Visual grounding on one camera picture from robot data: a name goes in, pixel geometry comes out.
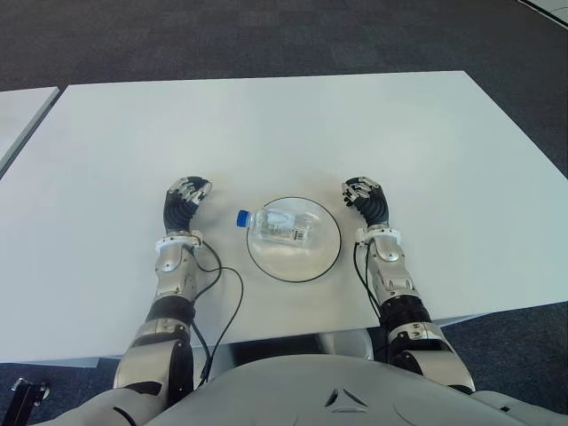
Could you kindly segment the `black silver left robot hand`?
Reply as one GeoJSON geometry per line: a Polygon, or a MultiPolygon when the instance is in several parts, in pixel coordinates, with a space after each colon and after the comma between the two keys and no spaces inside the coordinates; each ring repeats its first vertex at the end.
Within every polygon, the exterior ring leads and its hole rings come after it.
{"type": "Polygon", "coordinates": [[[166,192],[163,223],[166,233],[188,231],[201,202],[212,184],[203,177],[182,177],[166,192]]]}

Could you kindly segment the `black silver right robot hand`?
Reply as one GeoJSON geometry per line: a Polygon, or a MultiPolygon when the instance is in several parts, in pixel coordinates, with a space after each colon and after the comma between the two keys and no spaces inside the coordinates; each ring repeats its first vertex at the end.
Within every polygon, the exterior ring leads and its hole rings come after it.
{"type": "Polygon", "coordinates": [[[343,201],[364,218],[368,227],[388,225],[388,202],[382,187],[368,177],[352,177],[342,183],[343,201]]]}

